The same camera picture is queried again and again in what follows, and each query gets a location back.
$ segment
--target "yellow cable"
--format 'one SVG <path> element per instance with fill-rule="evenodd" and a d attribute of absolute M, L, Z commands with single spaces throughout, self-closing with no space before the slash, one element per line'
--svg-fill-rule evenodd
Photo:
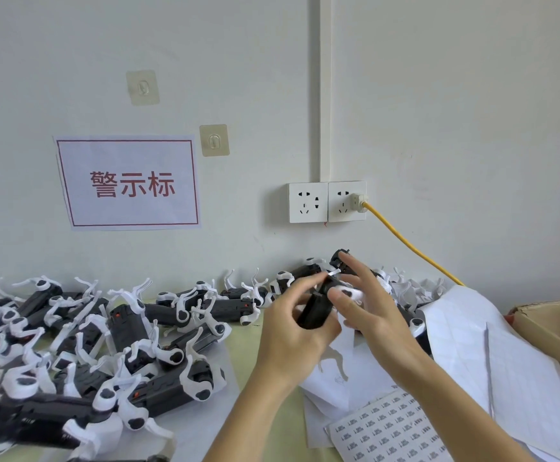
<path fill-rule="evenodd" d="M 444 269 L 442 266 L 438 265 L 437 263 L 435 263 L 434 261 L 432 261 L 429 257 L 425 256 L 422 252 L 420 252 L 417 248 L 415 248 L 407 239 L 405 239 L 402 234 L 400 234 L 395 227 L 390 224 L 389 222 L 387 222 L 385 220 L 385 218 L 383 216 L 380 215 L 380 213 L 374 209 L 370 204 L 368 204 L 367 202 L 362 202 L 361 206 L 368 209 L 371 213 L 373 213 L 391 232 L 392 234 L 394 234 L 396 237 L 398 237 L 399 241 L 401 241 L 402 243 L 404 243 L 406 245 L 406 247 L 408 249 L 410 249 L 413 253 L 415 253 L 417 256 L 419 256 L 420 258 L 424 259 L 425 261 L 429 262 L 430 264 L 432 264 L 432 266 L 434 266 L 436 269 L 438 269 L 440 272 L 442 272 L 443 274 L 445 274 L 447 277 L 449 277 L 451 280 L 453 280 L 453 282 L 457 283 L 458 285 L 464 285 L 460 279 L 458 279 L 456 276 L 454 276 L 453 274 L 451 274 L 449 271 L 447 271 L 446 269 Z"/>

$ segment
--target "table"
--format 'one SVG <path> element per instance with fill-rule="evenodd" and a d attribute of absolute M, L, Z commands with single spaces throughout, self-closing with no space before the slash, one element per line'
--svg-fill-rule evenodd
<path fill-rule="evenodd" d="M 240 389 L 245 386 L 257 361 L 263 314 L 249 326 L 233 325 L 226 339 Z M 0 462 L 37 462 L 44 448 L 19 446 L 0 456 Z M 263 462 L 342 462 L 335 449 L 308 449 L 303 417 L 303 395 L 294 390 L 280 407 L 271 427 Z"/>

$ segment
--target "wall socket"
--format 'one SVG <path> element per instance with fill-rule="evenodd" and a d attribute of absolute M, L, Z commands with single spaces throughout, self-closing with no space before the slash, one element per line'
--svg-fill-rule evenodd
<path fill-rule="evenodd" d="M 327 183 L 289 183 L 289 222 L 327 222 Z"/>
<path fill-rule="evenodd" d="M 351 194 L 367 194 L 366 182 L 329 182 L 327 184 L 327 205 L 329 222 L 365 220 L 366 213 L 358 212 L 351 206 Z"/>

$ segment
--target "forearm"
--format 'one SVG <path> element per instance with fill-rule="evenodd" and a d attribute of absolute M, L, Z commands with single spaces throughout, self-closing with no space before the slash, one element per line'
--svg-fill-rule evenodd
<path fill-rule="evenodd" d="M 418 376 L 406 380 L 456 462 L 533 460 L 429 357 Z"/>
<path fill-rule="evenodd" d="M 260 461 L 274 417 L 288 395 L 256 369 L 203 462 Z"/>

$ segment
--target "hand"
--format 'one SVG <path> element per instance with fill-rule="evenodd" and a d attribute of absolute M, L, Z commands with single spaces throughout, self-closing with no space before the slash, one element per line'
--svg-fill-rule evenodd
<path fill-rule="evenodd" d="M 326 272 L 298 279 L 265 311 L 259 356 L 253 374 L 264 376 L 287 395 L 305 380 L 327 346 L 338 336 L 340 323 L 332 312 L 318 329 L 302 329 L 295 322 L 297 304 L 308 300 L 306 292 L 325 279 Z"/>
<path fill-rule="evenodd" d="M 328 298 L 346 318 L 346 325 L 361 331 L 378 363 L 410 392 L 411 384 L 418 382 L 416 378 L 427 372 L 430 357 L 415 341 L 393 298 L 370 269 L 350 254 L 341 252 L 340 258 L 357 273 L 340 279 L 364 293 L 364 308 L 338 288 L 330 289 Z"/>

